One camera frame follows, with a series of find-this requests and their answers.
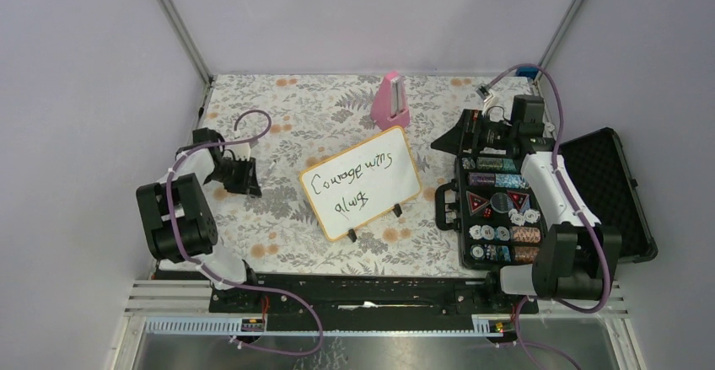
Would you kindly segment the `yellow framed whiteboard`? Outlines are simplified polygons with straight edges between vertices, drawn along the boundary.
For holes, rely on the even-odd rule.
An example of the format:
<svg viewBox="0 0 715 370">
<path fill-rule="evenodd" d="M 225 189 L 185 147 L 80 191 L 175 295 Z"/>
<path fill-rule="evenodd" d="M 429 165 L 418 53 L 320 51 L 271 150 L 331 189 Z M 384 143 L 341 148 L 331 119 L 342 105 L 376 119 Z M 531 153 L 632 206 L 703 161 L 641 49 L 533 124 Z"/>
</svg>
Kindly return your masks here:
<svg viewBox="0 0 715 370">
<path fill-rule="evenodd" d="M 393 126 L 298 177 L 326 239 L 348 237 L 422 192 L 404 128 Z"/>
</svg>

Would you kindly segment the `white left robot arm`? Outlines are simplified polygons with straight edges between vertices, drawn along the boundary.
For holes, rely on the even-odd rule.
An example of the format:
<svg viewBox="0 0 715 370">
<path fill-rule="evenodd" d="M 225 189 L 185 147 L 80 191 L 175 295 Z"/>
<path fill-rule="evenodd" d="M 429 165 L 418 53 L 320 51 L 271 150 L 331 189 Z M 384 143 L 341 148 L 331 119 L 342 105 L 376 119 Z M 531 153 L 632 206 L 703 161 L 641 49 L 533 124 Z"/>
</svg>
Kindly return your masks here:
<svg viewBox="0 0 715 370">
<path fill-rule="evenodd" d="M 188 265 L 206 276 L 229 301 L 249 312 L 261 303 L 260 287 L 249 280 L 248 264 L 232 256 L 220 238 L 203 186 L 215 181 L 229 194 L 262 197 L 256 161 L 247 143 L 225 146 L 208 128 L 192 133 L 193 143 L 177 150 L 179 167 L 136 190 L 148 250 L 160 263 Z"/>
</svg>

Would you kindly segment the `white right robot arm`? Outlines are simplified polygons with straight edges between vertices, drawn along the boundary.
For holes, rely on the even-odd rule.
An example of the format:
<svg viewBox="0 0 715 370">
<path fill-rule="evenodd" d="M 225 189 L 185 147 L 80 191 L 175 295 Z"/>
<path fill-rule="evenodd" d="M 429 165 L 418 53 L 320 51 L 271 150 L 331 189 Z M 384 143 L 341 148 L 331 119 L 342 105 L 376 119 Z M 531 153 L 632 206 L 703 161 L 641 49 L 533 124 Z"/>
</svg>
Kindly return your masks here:
<svg viewBox="0 0 715 370">
<path fill-rule="evenodd" d="M 518 95 L 500 121 L 463 110 L 431 145 L 454 157 L 454 178 L 435 193 L 437 227 L 458 234 L 463 266 L 492 273 L 483 299 L 497 313 L 517 295 L 601 306 L 619 260 L 621 235 L 578 194 L 545 134 L 544 108 Z"/>
</svg>

